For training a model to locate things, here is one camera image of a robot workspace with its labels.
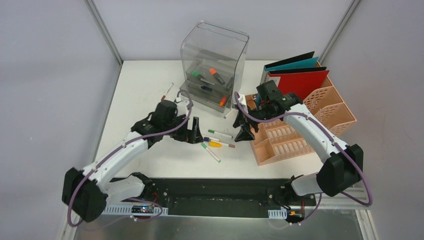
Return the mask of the orange cap marker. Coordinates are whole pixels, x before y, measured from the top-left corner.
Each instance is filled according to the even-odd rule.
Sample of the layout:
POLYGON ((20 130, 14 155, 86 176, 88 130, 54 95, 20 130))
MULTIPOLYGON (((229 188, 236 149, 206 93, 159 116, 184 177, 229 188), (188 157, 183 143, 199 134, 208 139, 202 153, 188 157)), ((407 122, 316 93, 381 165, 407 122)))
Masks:
POLYGON ((227 102, 227 97, 223 96, 220 100, 219 106, 223 107, 226 104, 226 102, 227 102))

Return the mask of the green tip black highlighter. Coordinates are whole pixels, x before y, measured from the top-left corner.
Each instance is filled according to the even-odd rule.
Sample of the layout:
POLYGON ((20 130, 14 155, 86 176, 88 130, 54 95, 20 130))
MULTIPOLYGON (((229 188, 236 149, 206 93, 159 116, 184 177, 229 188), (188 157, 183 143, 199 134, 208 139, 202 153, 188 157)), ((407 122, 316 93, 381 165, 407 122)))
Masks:
POLYGON ((204 83, 207 83, 207 84, 209 84, 209 85, 214 85, 214 83, 213 82, 210 82, 210 81, 208 81, 204 76, 202 76, 199 72, 197 72, 197 71, 193 71, 192 73, 191 73, 194 77, 196 77, 197 79, 199 79, 200 81, 202 81, 202 82, 204 82, 204 83))

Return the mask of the orange tip black highlighter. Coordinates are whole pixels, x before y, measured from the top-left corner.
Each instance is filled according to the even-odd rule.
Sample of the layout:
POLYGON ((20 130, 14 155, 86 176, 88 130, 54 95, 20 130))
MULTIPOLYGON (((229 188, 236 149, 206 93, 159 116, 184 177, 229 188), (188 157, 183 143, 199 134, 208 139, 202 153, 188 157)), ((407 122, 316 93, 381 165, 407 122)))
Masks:
POLYGON ((211 68, 209 72, 220 85, 224 85, 226 83, 214 68, 211 68))

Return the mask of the red notebook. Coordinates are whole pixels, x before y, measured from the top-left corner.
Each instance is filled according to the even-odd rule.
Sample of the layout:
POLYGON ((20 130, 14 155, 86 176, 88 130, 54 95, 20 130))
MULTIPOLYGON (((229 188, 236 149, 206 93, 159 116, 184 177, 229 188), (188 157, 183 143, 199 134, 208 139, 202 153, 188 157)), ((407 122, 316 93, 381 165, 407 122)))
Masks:
POLYGON ((261 83, 274 81, 283 94, 294 93, 304 100, 318 89, 330 71, 326 67, 307 67, 264 72, 261 83))

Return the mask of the clear drawer organizer box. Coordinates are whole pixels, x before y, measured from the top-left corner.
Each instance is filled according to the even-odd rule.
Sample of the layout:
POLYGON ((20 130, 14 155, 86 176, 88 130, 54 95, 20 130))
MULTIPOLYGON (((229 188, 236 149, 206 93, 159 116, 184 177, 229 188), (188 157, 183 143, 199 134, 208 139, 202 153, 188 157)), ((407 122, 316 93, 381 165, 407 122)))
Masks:
POLYGON ((242 85, 249 35, 245 32, 227 28, 208 21, 198 22, 185 37, 180 48, 180 58, 184 72, 184 83, 180 90, 184 96, 220 113, 227 112, 232 106, 234 92, 242 85), (210 74, 215 69, 225 81, 220 85, 210 74), (192 75, 199 72, 209 85, 192 75), (206 86, 212 91, 205 91, 206 86), (222 97, 227 97, 220 107, 222 97))

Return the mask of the teal notebook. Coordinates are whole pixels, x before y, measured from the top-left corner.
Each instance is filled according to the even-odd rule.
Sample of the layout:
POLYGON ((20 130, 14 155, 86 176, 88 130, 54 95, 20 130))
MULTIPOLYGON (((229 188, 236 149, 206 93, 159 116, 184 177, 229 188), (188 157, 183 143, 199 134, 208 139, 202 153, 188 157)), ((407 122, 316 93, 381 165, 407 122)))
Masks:
POLYGON ((289 70, 289 69, 301 69, 301 68, 312 68, 316 67, 318 57, 314 57, 314 52, 307 52, 298 56, 293 56, 287 59, 283 59, 277 62, 269 63, 264 65, 262 76, 260 79, 263 79, 264 72, 269 71, 278 71, 278 70, 289 70))

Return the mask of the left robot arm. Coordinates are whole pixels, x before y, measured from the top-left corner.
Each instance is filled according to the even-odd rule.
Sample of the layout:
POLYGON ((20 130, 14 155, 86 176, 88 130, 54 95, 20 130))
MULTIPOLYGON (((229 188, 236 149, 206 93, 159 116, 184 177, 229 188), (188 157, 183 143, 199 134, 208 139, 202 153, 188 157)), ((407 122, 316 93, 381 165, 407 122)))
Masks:
POLYGON ((191 100, 161 100, 153 112, 137 121, 126 136, 100 160, 82 169, 70 168, 64 176, 62 202, 67 205, 67 223, 71 227, 79 224, 72 221, 72 213, 82 222, 97 219, 110 204, 129 198, 147 202, 152 198, 151 180, 140 172, 113 182, 112 179, 133 159, 160 142, 164 136, 189 144, 203 141, 198 117, 193 117, 191 100))

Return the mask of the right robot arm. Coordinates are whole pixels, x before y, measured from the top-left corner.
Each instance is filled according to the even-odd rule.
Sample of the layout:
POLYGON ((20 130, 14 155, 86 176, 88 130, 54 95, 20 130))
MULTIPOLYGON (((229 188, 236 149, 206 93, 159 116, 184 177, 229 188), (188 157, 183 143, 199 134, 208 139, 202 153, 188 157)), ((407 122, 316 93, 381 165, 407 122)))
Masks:
POLYGON ((257 88, 263 104, 249 110, 244 95, 234 92, 238 114, 233 127, 240 128, 236 142, 252 141, 252 129, 259 130, 259 123, 281 120, 292 127, 312 147, 321 162, 317 173, 295 177, 284 190, 284 200, 296 205, 305 195, 324 193, 330 197, 342 193, 348 187, 364 180, 364 152, 358 144, 349 145, 328 130, 309 111, 295 93, 283 94, 274 81, 267 81, 257 88))

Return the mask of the peach plastic desk organizer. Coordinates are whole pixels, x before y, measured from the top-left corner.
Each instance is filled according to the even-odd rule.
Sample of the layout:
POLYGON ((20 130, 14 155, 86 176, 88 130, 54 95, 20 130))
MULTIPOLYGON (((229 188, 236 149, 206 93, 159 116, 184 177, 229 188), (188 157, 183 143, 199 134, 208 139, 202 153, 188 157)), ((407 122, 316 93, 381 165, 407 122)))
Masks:
MULTIPOLYGON (((315 117, 333 139, 340 137, 357 121, 329 77, 303 100, 303 104, 304 108, 295 111, 315 117)), ((250 124, 255 140, 249 142, 256 163, 262 166, 310 154, 316 151, 319 139, 323 139, 325 146, 330 145, 328 137, 310 118, 290 115, 288 122, 277 119, 250 124)))

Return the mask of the blue cap brown marker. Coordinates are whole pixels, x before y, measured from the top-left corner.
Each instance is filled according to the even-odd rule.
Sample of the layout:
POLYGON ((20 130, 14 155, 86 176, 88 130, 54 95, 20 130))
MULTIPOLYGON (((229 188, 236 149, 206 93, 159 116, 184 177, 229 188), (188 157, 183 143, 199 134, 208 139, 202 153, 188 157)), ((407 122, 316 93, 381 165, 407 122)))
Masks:
POLYGON ((235 148, 236 147, 234 144, 220 142, 220 141, 217 141, 217 140, 212 140, 212 142, 221 144, 222 146, 226 146, 226 147, 229 147, 229 148, 235 148))

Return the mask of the purple cap marker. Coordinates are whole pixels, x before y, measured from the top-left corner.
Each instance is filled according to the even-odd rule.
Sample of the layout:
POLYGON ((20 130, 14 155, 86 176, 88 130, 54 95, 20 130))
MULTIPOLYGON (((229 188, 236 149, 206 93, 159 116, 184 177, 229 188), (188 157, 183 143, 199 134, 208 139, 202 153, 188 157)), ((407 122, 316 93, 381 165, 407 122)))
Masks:
POLYGON ((225 114, 223 118, 228 119, 235 112, 235 110, 235 108, 232 108, 228 113, 225 114))

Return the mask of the brown cap acrylic marker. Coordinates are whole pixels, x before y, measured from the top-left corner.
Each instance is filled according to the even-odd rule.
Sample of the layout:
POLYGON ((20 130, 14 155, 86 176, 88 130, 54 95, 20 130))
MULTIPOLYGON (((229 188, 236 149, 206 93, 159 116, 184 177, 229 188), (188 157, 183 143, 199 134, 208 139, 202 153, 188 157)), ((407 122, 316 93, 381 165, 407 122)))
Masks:
POLYGON ((170 85, 169 85, 169 87, 167 88, 167 90, 165 91, 165 93, 162 95, 162 97, 161 97, 161 101, 162 100, 164 100, 166 97, 167 97, 167 95, 169 94, 169 92, 170 92, 170 90, 173 88, 173 86, 174 86, 174 83, 172 82, 170 85))

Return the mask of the left circuit board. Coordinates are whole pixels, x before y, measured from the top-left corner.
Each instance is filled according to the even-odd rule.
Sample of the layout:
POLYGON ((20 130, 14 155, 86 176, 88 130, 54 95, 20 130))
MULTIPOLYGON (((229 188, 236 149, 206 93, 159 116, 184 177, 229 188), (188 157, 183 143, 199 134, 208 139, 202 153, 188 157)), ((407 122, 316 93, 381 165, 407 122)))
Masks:
POLYGON ((153 205, 133 205, 131 208, 131 213, 134 215, 146 215, 152 214, 155 207, 153 205))

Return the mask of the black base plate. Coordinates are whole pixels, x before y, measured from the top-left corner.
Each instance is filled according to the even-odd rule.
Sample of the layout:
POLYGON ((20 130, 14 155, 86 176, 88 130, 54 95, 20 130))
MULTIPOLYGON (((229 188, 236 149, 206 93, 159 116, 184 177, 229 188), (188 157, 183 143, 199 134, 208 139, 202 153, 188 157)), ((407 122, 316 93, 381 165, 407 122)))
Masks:
POLYGON ((286 193, 288 179, 151 178, 140 200, 173 216, 267 218, 270 210, 315 207, 312 195, 286 193))

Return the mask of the aluminium frame rail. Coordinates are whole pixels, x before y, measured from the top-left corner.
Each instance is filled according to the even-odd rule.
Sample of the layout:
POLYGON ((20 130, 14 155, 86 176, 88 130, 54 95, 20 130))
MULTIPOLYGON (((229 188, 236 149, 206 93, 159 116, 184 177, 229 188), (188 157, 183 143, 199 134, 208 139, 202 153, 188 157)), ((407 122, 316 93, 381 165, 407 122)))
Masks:
MULTIPOLYGON (((112 182, 116 182, 119 180, 122 180, 124 178, 115 178, 112 180, 112 182)), ((285 187, 285 192, 287 194, 290 194, 290 192, 287 190, 287 187, 290 185, 291 180, 287 178, 287 185, 285 187)), ((359 204, 361 202, 363 202, 365 200, 365 191, 361 188, 353 188, 353 187, 349 187, 346 190, 344 190, 342 193, 339 193, 335 196, 328 196, 324 193, 312 193, 311 195, 313 195, 316 198, 316 206, 321 206, 321 205, 327 205, 327 206, 333 206, 333 207, 339 207, 339 208, 346 208, 349 205, 353 205, 353 204, 359 204)), ((160 206, 158 203, 153 202, 153 201, 149 201, 149 200, 143 200, 143 199, 139 199, 138 196, 137 197, 131 197, 129 199, 126 200, 122 200, 120 202, 117 203, 113 203, 110 204, 109 206, 107 206, 105 208, 105 210, 109 207, 114 207, 122 202, 133 202, 137 205, 152 205, 154 206, 155 209, 159 209, 160 211, 162 211, 163 209, 167 209, 165 207, 160 206)), ((285 207, 285 208, 280 208, 279 210, 291 210, 291 207, 285 207)))

